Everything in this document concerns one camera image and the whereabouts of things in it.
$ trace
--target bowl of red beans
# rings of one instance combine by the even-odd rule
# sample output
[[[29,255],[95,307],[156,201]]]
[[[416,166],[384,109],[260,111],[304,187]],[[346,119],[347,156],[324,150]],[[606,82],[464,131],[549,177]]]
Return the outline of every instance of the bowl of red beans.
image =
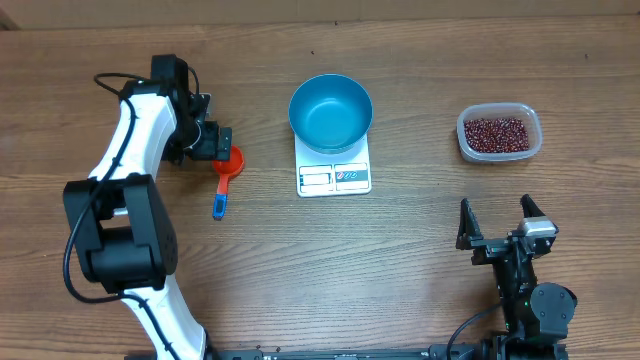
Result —
[[[458,117],[462,157],[487,163],[530,158],[542,146],[538,115],[521,103],[473,105]]]

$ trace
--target wooden table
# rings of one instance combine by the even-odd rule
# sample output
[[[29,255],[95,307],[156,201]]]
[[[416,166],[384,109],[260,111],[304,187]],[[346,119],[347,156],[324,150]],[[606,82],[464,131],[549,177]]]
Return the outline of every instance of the wooden table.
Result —
[[[190,26],[0,33],[0,358],[121,359],[151,349],[122,304],[76,302],[62,284],[67,181],[86,178],[119,119],[98,72],[146,75],[176,53],[215,96],[247,158],[222,222],[207,163],[161,166],[178,234],[177,277],[221,349],[407,348],[446,342],[497,301],[491,268],[454,248],[469,197],[502,236],[530,193],[560,227],[535,262],[579,297],[572,359],[640,350],[640,17]],[[375,104],[369,195],[301,199],[287,105],[336,72]],[[541,152],[499,166],[462,160],[469,105],[539,114]],[[80,275],[81,291],[102,295]],[[461,336],[473,341],[501,315]]]

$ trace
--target blue handle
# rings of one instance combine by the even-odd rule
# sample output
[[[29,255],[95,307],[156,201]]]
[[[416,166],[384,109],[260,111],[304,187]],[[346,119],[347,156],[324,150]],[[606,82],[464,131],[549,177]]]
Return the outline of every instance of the blue handle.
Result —
[[[216,194],[216,200],[213,203],[213,218],[222,220],[225,210],[227,210],[227,195]]]

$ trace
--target white bowl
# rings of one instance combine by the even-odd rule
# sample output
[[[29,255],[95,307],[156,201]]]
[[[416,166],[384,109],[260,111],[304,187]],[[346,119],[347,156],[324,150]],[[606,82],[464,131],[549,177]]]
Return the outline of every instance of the white bowl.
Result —
[[[473,150],[464,134],[464,123],[470,120],[485,118],[496,119],[515,117],[522,120],[529,137],[529,150],[513,153],[480,153]],[[530,158],[542,147],[542,128],[540,120],[533,109],[521,103],[491,103],[473,105],[466,108],[458,117],[458,143],[462,157],[475,163],[515,161]]]

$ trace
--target blue bowl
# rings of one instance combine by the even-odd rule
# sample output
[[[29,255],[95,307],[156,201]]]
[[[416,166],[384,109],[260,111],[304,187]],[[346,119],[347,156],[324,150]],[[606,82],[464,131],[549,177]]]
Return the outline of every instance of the blue bowl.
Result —
[[[344,75],[307,80],[289,104],[293,132],[311,149],[337,154],[349,150],[369,131],[373,103],[367,91]]]

